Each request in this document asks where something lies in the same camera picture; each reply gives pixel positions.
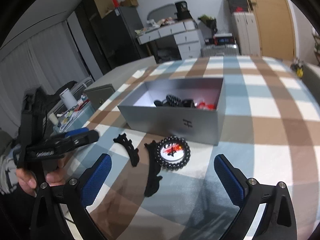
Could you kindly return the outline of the person's left hand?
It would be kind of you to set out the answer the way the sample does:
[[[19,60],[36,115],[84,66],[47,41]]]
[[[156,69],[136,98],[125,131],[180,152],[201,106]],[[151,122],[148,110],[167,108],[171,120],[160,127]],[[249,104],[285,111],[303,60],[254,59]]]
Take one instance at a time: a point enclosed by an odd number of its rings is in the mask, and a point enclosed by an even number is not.
[[[66,174],[66,171],[64,166],[66,164],[66,159],[67,157],[59,159],[57,162],[57,169],[52,172],[49,172],[46,175],[46,182],[50,186],[59,186],[65,184],[64,176]],[[37,182],[32,173],[27,170],[24,170],[23,168],[18,168],[16,170],[16,176],[22,190],[25,193],[35,197]]]

